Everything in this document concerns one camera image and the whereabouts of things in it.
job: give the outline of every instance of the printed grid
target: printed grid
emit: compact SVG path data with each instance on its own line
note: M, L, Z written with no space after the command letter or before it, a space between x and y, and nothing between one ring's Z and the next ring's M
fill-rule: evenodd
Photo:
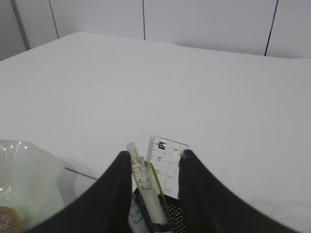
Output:
M146 161L153 164L163 193L172 198L178 198L179 160L187 148L186 144L150 136Z

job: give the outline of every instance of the white surface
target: white surface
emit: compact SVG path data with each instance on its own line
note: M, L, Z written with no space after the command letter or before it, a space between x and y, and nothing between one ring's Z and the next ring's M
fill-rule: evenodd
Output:
M31 48L57 39L49 0L16 0Z
M280 0L267 55L311 58L311 1Z
M240 197L282 203L270 216L310 232L310 63L76 33L0 62L0 138L97 177L129 142L142 156L151 134L186 143ZM295 203L307 221L292 223Z
M143 38L141 0L51 0L60 37L76 32Z
M276 0L145 0L146 38L264 55Z
M0 1L0 61L25 51L10 0Z
M64 205L72 203L94 183L93 179L64 170L57 183Z

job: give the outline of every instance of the white tablecloth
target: white tablecloth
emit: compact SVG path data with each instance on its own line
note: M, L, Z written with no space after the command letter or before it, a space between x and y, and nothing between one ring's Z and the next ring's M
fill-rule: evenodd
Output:
M0 62L0 108L0 138L97 177L151 134L189 144L248 203L311 231L310 60L75 33Z

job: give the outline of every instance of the white wall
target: white wall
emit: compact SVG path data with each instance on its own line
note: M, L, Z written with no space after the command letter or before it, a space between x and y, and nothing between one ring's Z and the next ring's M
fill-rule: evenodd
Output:
M267 55L311 58L311 1L280 0Z
M276 0L145 0L146 38L264 55Z
M49 0L16 0L31 47L57 39ZM148 40L264 55L276 0L144 0ZM143 39L142 0L51 0L59 36ZM311 1L279 0L267 55L311 58Z
M31 48L57 39L49 0L16 0Z
M25 51L10 0L0 0L0 60Z
M143 38L141 0L51 0L60 37L91 32Z

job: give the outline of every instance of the brown object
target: brown object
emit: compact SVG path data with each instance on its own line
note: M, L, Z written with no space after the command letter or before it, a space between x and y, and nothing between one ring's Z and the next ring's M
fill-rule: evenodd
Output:
M21 221L15 210L0 206L0 233L20 233Z

